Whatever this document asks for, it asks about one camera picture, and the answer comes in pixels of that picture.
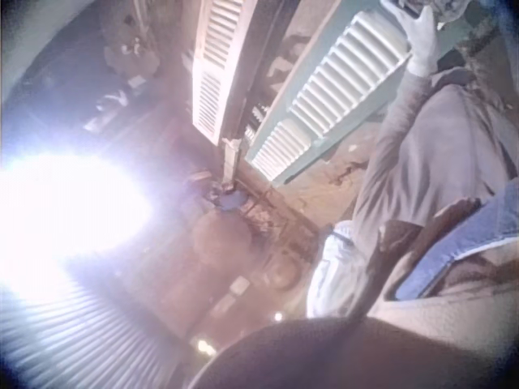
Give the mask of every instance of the white louvered shutter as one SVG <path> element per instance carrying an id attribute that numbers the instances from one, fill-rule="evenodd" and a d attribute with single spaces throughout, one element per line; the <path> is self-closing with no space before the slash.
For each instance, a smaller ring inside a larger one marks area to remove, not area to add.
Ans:
<path id="1" fill-rule="evenodd" d="M 193 124 L 218 145 L 256 0 L 203 0 L 193 61 Z"/>
<path id="2" fill-rule="evenodd" d="M 252 145 L 247 160 L 275 181 L 313 147 L 322 145 L 408 57 L 403 32 L 380 13 L 357 13 L 286 105 L 288 109 L 278 111 L 277 116 L 285 118 L 263 122 L 258 134 L 265 131 L 268 136 L 255 149 Z"/>

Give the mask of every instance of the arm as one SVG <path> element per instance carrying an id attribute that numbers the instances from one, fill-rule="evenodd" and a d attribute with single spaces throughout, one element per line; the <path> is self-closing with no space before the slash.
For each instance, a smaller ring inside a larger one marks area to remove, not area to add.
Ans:
<path id="1" fill-rule="evenodd" d="M 380 127 L 375 150 L 364 175 L 359 200 L 369 196 L 375 186 L 384 184 L 385 178 L 398 161 L 400 145 L 430 96 L 431 89 L 430 77 L 418 77 L 408 71 L 404 74 L 397 97 L 389 106 Z"/>
<path id="2" fill-rule="evenodd" d="M 380 128 L 379 138 L 363 179 L 355 214 L 370 201 L 378 201 L 382 195 L 388 175 L 398 161 L 401 143 L 431 94 L 431 75 L 438 70 L 436 62 L 439 50 L 432 9 L 429 6 L 424 7 L 420 17 L 413 19 L 387 0 L 382 0 L 382 5 L 404 28 L 413 55 L 407 64 L 407 71 L 398 88 L 397 97 L 389 107 Z"/>

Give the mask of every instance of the person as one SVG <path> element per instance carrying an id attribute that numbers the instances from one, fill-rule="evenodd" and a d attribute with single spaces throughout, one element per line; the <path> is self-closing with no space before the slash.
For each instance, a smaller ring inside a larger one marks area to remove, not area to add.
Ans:
<path id="1" fill-rule="evenodd" d="M 433 10 L 426 6 L 414 19 L 390 1 L 382 4 L 405 30 L 412 56 L 381 125 L 353 221 L 337 226 L 325 242 L 332 254 L 315 270 L 307 298 L 310 318 L 341 314 L 341 306 L 344 311 L 349 294 L 337 290 L 357 287 L 348 274 L 374 254 L 388 220 L 424 226 L 459 199 L 485 203 L 517 176 L 519 131 L 496 94 L 479 88 L 465 69 L 437 74 Z"/>
<path id="2" fill-rule="evenodd" d="M 324 244 L 328 263 L 309 292 L 313 319 L 241 339 L 190 389 L 445 389 L 503 387 L 509 378 L 506 387 L 517 387 L 517 130 L 462 83 L 431 79 L 428 6 L 412 19 L 383 4 L 413 55 L 354 219 Z"/>

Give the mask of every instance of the white glove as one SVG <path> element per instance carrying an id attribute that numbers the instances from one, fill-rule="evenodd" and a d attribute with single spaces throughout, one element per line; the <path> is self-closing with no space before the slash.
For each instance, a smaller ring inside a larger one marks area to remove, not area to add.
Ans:
<path id="1" fill-rule="evenodd" d="M 405 11 L 390 2 L 380 0 L 386 10 L 398 20 L 411 46 L 411 58 L 407 64 L 407 71 L 418 77 L 428 77 L 438 71 L 440 47 L 436 36 L 435 16 L 431 6 L 425 6 L 418 19 L 413 19 Z"/>
<path id="2" fill-rule="evenodd" d="M 308 318 L 341 316 L 347 312 L 356 286 L 352 270 L 366 262 L 353 242 L 351 245 L 345 242 L 351 241 L 353 234 L 351 220 L 337 223 L 333 232 L 324 242 L 323 258 L 315 269 L 308 289 Z"/>

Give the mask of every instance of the wooden shutter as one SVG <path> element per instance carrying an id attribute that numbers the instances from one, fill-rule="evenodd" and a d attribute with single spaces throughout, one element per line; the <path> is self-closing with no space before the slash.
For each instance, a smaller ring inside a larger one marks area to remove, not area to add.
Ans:
<path id="1" fill-rule="evenodd" d="M 193 61 L 193 124 L 218 145 L 256 0 L 203 0 Z"/>
<path id="2" fill-rule="evenodd" d="M 469 29 L 449 26 L 442 47 L 450 49 Z M 404 32 L 378 2 L 338 2 L 277 95 L 246 160 L 270 182 L 287 182 L 395 96 L 408 57 Z"/>

